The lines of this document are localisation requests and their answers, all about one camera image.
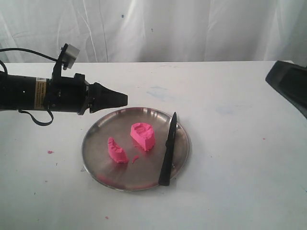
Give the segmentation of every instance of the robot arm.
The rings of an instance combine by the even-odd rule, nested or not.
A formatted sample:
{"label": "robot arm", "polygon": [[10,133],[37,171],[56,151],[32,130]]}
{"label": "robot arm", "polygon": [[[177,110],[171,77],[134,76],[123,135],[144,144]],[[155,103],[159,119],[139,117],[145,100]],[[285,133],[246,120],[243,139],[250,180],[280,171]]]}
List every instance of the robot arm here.
{"label": "robot arm", "polygon": [[[7,70],[0,71],[0,111],[25,110],[48,111],[53,119],[52,111],[74,112],[83,115],[86,109],[90,113],[106,109],[126,106],[128,97],[112,91],[99,83],[89,84],[85,76],[76,73],[73,78],[62,77],[61,68],[71,68],[79,50],[65,44],[56,60],[52,78],[34,78],[9,75]],[[33,121],[41,126],[51,124]]]}

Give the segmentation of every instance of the label sticker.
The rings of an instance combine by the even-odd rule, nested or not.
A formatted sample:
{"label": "label sticker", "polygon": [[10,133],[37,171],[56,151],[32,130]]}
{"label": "label sticker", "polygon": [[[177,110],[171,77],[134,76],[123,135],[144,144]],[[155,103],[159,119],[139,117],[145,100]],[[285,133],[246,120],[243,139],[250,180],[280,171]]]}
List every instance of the label sticker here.
{"label": "label sticker", "polygon": [[34,109],[44,109],[43,101],[46,95],[47,80],[37,78],[35,85]]}

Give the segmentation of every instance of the black strap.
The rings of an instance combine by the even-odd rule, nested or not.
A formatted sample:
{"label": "black strap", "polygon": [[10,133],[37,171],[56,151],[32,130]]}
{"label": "black strap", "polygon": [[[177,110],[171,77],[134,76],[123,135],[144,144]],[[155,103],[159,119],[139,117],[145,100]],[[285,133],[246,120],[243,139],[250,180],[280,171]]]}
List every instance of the black strap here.
{"label": "black strap", "polygon": [[49,122],[40,122],[40,121],[36,120],[33,117],[32,114],[30,114],[27,111],[21,110],[21,109],[19,109],[18,112],[21,113],[21,114],[29,114],[31,116],[32,120],[34,121],[34,123],[39,125],[39,126],[48,126],[48,125],[50,125],[53,122],[53,114],[52,114],[52,112],[49,109],[47,109],[47,112],[49,113],[49,115],[51,117],[51,121],[49,121]]}

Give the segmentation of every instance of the white backdrop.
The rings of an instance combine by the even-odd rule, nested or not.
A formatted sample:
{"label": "white backdrop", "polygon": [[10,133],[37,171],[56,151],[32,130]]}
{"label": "white backdrop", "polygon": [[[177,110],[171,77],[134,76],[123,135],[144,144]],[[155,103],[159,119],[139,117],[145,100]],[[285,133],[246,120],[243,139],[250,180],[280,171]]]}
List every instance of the white backdrop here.
{"label": "white backdrop", "polygon": [[[0,48],[78,62],[293,60],[307,64],[306,0],[0,0]],[[5,62],[44,62],[20,52]]]}

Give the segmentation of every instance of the plate rim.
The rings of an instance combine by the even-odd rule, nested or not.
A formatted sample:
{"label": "plate rim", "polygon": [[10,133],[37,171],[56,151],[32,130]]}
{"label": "plate rim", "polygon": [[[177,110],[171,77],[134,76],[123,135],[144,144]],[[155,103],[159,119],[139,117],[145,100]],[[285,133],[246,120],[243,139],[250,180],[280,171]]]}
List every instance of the plate rim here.
{"label": "plate rim", "polygon": [[[123,192],[136,192],[136,191],[149,190],[149,189],[158,187],[158,186],[160,186],[160,185],[157,184],[157,185],[154,185],[154,186],[151,186],[151,187],[148,187],[148,188],[142,188],[142,189],[120,189],[120,188],[116,188],[116,187],[110,186],[110,185],[108,185],[108,184],[105,184],[105,183],[103,183],[103,182],[97,180],[97,178],[96,178],[92,173],[89,172],[89,170],[88,170],[88,168],[86,167],[86,164],[85,164],[85,162],[84,162],[84,156],[83,156],[83,149],[84,149],[84,148],[83,148],[83,147],[84,147],[85,138],[87,137],[89,131],[90,131],[99,121],[103,120],[105,117],[107,117],[107,116],[109,116],[109,115],[111,115],[111,114],[115,114],[115,113],[117,113],[117,112],[119,112],[119,111],[127,110],[127,109],[128,109],[128,110],[133,110],[133,109],[149,109],[149,110],[154,110],[154,111],[163,113],[163,114],[167,115],[170,119],[172,119],[172,116],[171,116],[170,114],[165,113],[165,112],[163,112],[163,111],[161,111],[161,110],[158,110],[158,109],[150,108],[150,107],[127,107],[127,108],[121,108],[121,109],[115,110],[115,111],[113,111],[113,112],[111,112],[111,113],[108,113],[108,114],[104,115],[103,117],[99,118],[94,124],[92,124],[91,127],[87,130],[86,134],[84,135],[84,138],[83,138],[83,141],[82,141],[82,146],[81,146],[81,155],[82,155],[83,166],[84,166],[85,170],[90,174],[90,176],[91,176],[94,180],[96,180],[98,183],[100,183],[100,184],[102,184],[102,185],[104,185],[104,186],[106,186],[106,187],[108,187],[108,188],[111,188],[111,189],[114,189],[114,190],[118,190],[118,191],[123,191]],[[184,134],[185,134],[185,136],[186,136],[186,138],[187,138],[187,143],[188,143],[188,146],[187,146],[187,147],[188,147],[188,150],[187,150],[187,156],[186,156],[186,158],[185,158],[185,160],[184,160],[184,162],[183,162],[181,168],[170,178],[170,180],[173,180],[173,179],[182,171],[182,168],[183,168],[183,167],[186,165],[186,163],[187,163],[187,160],[188,160],[188,157],[189,157],[189,153],[190,153],[190,139],[189,139],[189,136],[188,136],[186,130],[184,129],[184,127],[183,127],[183,126],[179,123],[179,121],[177,120],[177,126],[178,126],[178,125],[181,127],[181,129],[183,130],[183,132],[184,132]]]}

